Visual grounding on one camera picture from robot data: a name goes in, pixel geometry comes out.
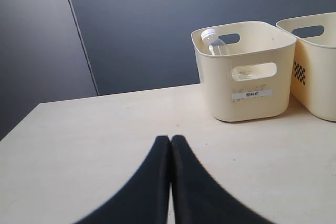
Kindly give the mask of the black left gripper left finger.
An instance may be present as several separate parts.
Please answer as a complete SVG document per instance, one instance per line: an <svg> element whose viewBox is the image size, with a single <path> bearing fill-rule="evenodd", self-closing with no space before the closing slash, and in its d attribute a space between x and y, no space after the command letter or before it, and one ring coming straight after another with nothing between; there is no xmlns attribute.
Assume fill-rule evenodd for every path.
<svg viewBox="0 0 336 224"><path fill-rule="evenodd" d="M169 137L157 136L126 184L77 223L167 223L171 158Z"/></svg>

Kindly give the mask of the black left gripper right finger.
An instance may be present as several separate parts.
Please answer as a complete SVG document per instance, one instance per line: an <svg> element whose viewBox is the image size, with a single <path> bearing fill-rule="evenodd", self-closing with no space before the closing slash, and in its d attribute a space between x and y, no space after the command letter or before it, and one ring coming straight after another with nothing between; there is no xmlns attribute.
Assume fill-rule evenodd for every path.
<svg viewBox="0 0 336 224"><path fill-rule="evenodd" d="M186 138L171 139L175 223L272 223L228 193L204 168Z"/></svg>

